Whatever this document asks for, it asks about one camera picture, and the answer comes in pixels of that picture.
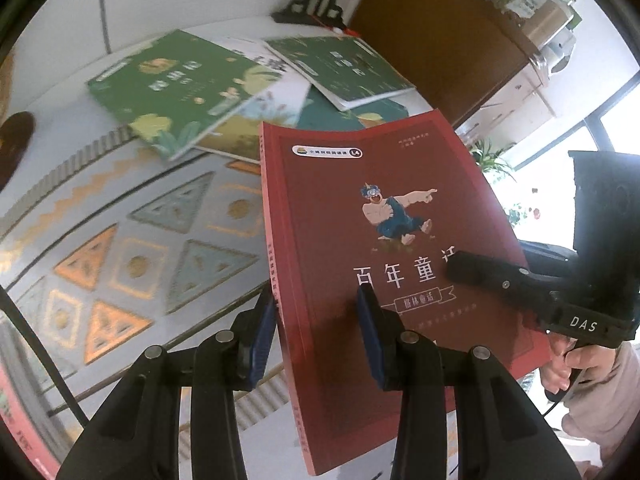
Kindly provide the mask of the right hand pink sleeve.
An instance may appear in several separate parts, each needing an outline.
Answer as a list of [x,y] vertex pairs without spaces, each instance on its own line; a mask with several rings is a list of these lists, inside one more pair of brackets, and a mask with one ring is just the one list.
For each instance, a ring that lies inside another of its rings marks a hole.
[[595,443],[607,462],[639,414],[639,355],[625,341],[616,349],[576,346],[573,339],[549,335],[551,359],[540,379],[551,393],[564,392],[564,432]]

